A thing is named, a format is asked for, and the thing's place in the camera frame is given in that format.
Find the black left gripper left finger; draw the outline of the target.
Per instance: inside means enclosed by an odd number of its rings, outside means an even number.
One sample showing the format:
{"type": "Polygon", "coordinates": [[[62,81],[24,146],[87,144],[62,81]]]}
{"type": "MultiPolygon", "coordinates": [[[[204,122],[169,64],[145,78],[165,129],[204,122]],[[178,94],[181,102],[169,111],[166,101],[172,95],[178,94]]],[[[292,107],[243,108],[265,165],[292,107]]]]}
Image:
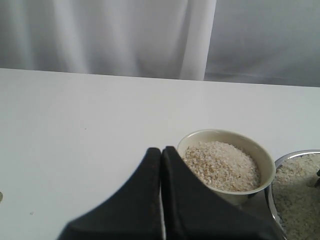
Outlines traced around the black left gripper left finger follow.
{"type": "Polygon", "coordinates": [[[161,240],[161,151],[148,148],[142,161],[105,202],[70,221],[60,240],[161,240]]]}

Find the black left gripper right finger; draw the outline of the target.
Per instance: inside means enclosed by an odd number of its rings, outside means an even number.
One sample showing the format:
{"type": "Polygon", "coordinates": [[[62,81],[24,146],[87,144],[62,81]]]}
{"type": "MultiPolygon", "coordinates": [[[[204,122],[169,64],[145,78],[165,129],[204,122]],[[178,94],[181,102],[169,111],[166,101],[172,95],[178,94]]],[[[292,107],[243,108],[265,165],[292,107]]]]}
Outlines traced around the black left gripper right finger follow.
{"type": "Polygon", "coordinates": [[[278,239],[268,223],[205,186],[173,146],[162,151],[161,198],[168,240],[278,239]]]}

